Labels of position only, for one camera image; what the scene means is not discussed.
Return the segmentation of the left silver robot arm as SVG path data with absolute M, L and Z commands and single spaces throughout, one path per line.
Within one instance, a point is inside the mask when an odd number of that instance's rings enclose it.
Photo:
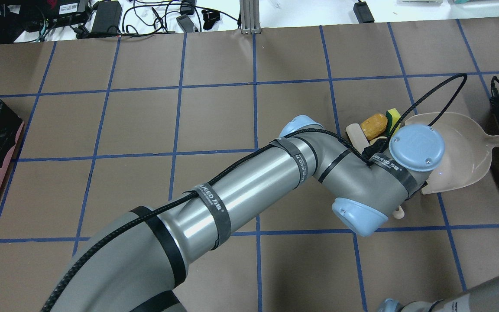
M 240 227 L 315 178 L 335 195 L 334 214 L 367 237 L 439 166 L 441 134 L 404 126 L 369 159 L 306 115 L 209 182 L 160 208 L 129 211 L 86 243 L 44 312 L 184 312 L 174 294 L 189 266 Z

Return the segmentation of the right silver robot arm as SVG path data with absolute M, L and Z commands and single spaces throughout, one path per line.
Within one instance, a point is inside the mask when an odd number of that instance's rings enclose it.
M 499 276 L 449 299 L 415 301 L 406 305 L 386 299 L 379 312 L 499 312 Z

